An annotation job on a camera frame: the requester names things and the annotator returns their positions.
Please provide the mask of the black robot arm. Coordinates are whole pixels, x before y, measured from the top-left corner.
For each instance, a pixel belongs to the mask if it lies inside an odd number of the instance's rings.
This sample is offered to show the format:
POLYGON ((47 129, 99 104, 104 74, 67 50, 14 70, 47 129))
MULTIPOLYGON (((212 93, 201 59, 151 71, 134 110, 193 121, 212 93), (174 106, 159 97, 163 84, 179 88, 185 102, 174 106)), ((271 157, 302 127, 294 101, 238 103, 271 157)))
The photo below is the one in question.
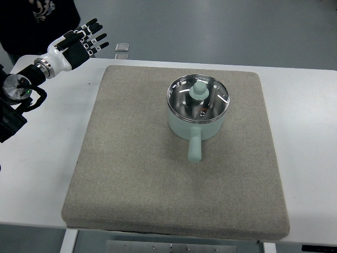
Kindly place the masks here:
POLYGON ((46 100, 47 93, 39 85, 54 76, 54 69, 42 58, 17 74, 7 74, 1 66, 1 143, 27 123, 25 112, 37 109, 46 100))

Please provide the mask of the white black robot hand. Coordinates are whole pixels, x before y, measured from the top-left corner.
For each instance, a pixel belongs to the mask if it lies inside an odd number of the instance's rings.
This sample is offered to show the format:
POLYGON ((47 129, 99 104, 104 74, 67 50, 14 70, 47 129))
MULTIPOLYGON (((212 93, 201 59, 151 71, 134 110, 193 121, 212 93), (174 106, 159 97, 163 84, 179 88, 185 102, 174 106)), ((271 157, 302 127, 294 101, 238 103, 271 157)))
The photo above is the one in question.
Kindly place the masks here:
POLYGON ((102 28, 103 25, 94 18, 53 41, 48 46, 46 55, 42 57, 51 70, 50 77, 62 71, 76 69, 97 52, 108 47, 109 42, 103 42, 107 34, 99 33, 102 28))

